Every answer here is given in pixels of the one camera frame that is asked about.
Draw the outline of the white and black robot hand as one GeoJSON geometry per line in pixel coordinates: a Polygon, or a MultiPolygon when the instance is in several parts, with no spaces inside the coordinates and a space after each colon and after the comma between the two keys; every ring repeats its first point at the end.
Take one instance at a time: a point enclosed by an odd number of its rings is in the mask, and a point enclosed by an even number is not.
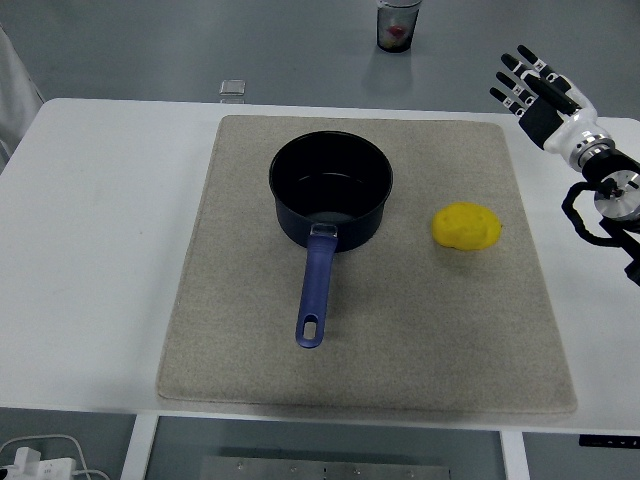
{"type": "Polygon", "coordinates": [[[504,69],[496,73],[501,86],[490,94],[539,149],[580,172],[591,157],[615,147],[611,134],[598,125],[591,101],[528,47],[519,45],[516,55],[505,53],[501,62],[504,69]]]}

